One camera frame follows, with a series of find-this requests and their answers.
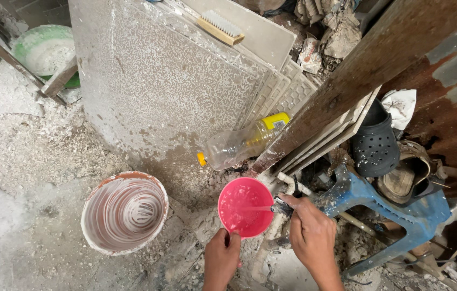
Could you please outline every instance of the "pink bowl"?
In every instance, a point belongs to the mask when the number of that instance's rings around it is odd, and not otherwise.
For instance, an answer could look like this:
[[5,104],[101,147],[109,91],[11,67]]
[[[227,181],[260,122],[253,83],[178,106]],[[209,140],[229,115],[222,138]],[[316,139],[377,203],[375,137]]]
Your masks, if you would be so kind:
[[273,212],[243,208],[272,205],[273,197],[263,183],[253,178],[237,178],[221,190],[218,215],[229,233],[237,230],[241,239],[251,238],[270,226]]

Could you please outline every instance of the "brush bristles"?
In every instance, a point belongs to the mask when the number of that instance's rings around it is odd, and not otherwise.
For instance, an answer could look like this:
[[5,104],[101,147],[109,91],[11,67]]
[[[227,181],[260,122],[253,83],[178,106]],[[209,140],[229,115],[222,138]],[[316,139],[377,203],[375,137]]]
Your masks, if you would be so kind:
[[235,37],[241,34],[241,29],[236,25],[230,23],[213,10],[205,11],[202,13],[202,18],[207,22],[211,23],[215,27],[219,28],[229,36]]

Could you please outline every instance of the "blue chair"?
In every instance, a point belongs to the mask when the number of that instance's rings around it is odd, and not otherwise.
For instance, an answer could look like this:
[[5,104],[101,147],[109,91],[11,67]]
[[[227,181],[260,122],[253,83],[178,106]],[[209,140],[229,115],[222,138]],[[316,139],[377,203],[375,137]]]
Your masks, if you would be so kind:
[[364,205],[406,230],[403,238],[345,270],[342,273],[344,278],[379,266],[432,239],[437,225],[451,215],[442,190],[418,199],[412,198],[400,205],[378,194],[365,178],[350,172],[343,164],[336,168],[335,173],[336,184],[313,199],[313,203],[323,213],[334,217],[353,206]]

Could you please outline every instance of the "person's left hand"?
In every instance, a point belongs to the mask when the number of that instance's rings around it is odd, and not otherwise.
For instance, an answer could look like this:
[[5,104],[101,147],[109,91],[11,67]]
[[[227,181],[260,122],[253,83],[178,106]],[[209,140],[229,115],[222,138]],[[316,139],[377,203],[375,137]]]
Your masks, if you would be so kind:
[[205,247],[203,291],[225,291],[236,268],[241,267],[241,236],[228,232],[220,228]]

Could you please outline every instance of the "white cloth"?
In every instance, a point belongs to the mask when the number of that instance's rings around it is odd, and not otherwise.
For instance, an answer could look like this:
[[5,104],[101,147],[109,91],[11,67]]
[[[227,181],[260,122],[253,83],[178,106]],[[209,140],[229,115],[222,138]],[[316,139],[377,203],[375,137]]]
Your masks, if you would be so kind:
[[392,127],[399,130],[406,128],[414,114],[416,93],[415,89],[391,90],[381,99],[383,107],[392,114]]

